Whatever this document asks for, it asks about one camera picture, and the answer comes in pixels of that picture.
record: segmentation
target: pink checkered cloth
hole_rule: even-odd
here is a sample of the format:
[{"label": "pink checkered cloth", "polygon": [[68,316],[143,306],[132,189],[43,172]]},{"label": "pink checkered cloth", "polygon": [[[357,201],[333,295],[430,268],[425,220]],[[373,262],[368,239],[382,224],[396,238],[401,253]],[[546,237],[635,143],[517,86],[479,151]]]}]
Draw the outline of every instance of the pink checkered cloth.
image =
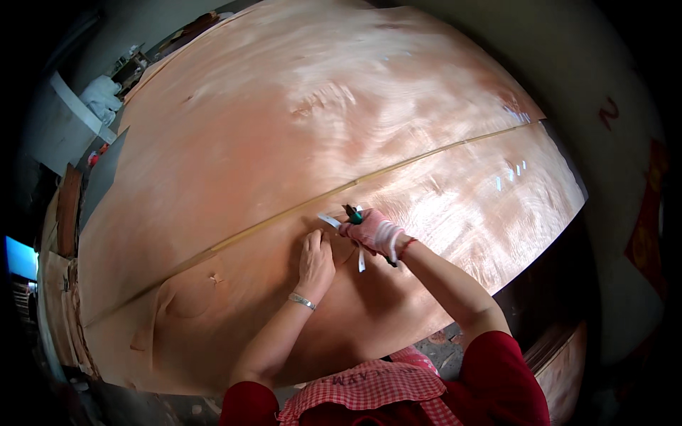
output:
[{"label": "pink checkered cloth", "polygon": [[298,426],[299,417],[325,402],[349,410],[373,410],[398,401],[417,401],[436,426],[461,425],[440,396],[446,388],[436,367],[414,346],[390,355],[392,363],[374,360],[309,383],[289,399],[277,419]]}]

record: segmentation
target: bracelet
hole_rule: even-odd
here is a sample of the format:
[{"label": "bracelet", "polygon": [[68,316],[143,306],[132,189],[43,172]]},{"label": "bracelet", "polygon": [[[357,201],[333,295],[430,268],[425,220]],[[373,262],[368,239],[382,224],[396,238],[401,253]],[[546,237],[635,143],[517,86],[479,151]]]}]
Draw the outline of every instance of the bracelet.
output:
[{"label": "bracelet", "polygon": [[405,250],[410,247],[410,244],[414,243],[415,241],[417,241],[415,237],[410,238],[410,241],[408,241],[407,244],[405,244],[405,247],[403,247],[400,251],[400,256],[398,257],[399,260],[402,259],[402,255],[405,254]]},{"label": "bracelet", "polygon": [[294,301],[296,303],[301,303],[302,305],[309,307],[313,311],[315,310],[315,308],[317,308],[317,306],[315,306],[315,304],[313,302],[307,300],[305,297],[300,296],[296,293],[291,293],[289,295],[289,300]]}]

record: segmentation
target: work glove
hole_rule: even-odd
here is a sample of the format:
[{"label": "work glove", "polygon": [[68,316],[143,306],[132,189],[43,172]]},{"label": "work glove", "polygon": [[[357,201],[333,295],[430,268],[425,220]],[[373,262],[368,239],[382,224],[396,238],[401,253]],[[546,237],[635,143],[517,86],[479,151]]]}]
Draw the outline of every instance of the work glove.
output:
[{"label": "work glove", "polygon": [[358,242],[372,255],[379,253],[396,263],[398,261],[396,239],[405,232],[405,229],[388,220],[379,210],[367,209],[358,213],[362,216],[362,223],[360,225],[353,225],[349,222],[341,224],[339,227],[341,236]]}]

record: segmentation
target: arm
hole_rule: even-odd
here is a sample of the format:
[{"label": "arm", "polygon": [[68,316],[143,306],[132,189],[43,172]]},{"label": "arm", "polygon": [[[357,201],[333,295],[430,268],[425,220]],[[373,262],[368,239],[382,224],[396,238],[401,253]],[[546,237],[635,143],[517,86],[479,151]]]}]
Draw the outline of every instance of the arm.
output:
[{"label": "arm", "polygon": [[464,349],[486,331],[499,330],[511,335],[502,309],[478,281],[419,241],[403,250],[410,239],[401,234],[396,242],[396,251],[401,253],[403,263],[460,326],[464,333]]},{"label": "arm", "polygon": [[[329,289],[335,272],[329,234],[319,229],[311,232],[303,241],[300,278],[294,293],[317,305]],[[256,382],[272,389],[273,378],[312,313],[309,307],[287,300],[241,353],[229,385]]]},{"label": "arm", "polygon": [[342,224],[340,234],[358,241],[372,253],[397,254],[459,324],[464,333],[465,349],[486,331],[499,330],[511,335],[502,309],[469,274],[419,241],[406,247],[411,237],[378,210],[368,209],[361,215],[360,225]]}]

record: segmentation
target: red shirt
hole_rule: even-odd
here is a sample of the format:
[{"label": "red shirt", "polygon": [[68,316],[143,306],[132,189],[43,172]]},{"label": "red shirt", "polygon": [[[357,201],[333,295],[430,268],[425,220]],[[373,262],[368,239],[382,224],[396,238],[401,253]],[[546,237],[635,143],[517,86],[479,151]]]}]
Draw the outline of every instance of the red shirt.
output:
[{"label": "red shirt", "polygon": [[[463,425],[549,425],[547,402],[516,340],[501,331],[476,337],[464,353],[459,380],[443,381],[441,399]],[[261,384],[240,382],[227,390],[221,425],[276,426],[279,404]],[[352,411],[324,403],[303,413],[308,425],[431,425],[421,406],[400,401],[376,410]]]}]

